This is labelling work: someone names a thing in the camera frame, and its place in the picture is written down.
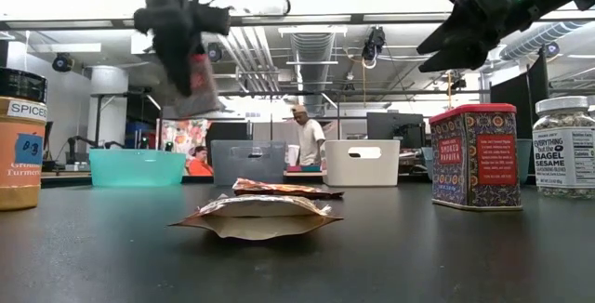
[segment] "snack bag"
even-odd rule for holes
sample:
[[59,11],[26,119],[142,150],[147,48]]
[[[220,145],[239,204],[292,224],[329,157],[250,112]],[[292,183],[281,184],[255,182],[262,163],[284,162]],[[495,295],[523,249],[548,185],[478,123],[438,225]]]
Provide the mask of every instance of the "snack bag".
[[251,241],[303,234],[343,219],[295,196],[243,195],[219,198],[172,226],[211,230],[221,238]]
[[246,178],[238,178],[231,188],[236,195],[291,195],[306,197],[309,199],[329,199],[340,198],[343,196],[343,191],[324,191],[319,188],[306,186],[267,184],[263,182],[252,181]]

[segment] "turmeric jar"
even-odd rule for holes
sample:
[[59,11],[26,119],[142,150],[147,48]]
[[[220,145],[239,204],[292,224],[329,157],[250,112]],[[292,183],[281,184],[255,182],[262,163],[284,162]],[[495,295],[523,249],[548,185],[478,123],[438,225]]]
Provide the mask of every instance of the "turmeric jar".
[[43,76],[0,67],[0,211],[37,206],[46,92]]

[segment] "everything bagel sesame seasoning jar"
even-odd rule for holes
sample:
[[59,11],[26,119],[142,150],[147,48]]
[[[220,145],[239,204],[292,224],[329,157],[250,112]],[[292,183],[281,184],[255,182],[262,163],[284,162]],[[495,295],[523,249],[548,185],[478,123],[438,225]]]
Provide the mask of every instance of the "everything bagel sesame seasoning jar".
[[545,196],[595,199],[595,119],[586,97],[544,99],[535,105],[535,183]]
[[46,92],[43,76],[0,67],[0,211],[37,206]]

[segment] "blue label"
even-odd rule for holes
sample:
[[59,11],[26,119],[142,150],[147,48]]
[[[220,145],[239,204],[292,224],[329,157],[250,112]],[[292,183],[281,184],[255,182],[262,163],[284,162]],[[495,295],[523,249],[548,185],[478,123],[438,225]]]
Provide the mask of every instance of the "blue label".
[[44,138],[31,134],[19,134],[15,143],[15,164],[41,165],[43,162]]

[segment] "person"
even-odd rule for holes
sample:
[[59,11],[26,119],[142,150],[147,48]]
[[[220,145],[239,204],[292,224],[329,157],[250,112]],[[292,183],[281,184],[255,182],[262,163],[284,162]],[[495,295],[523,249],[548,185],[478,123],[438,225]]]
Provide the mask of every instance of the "person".
[[213,168],[206,162],[206,147],[197,146],[191,152],[193,157],[186,166],[188,174],[193,177],[212,177]]
[[320,165],[323,154],[324,131],[320,124],[308,116],[306,108],[296,105],[291,109],[299,132],[299,165]]

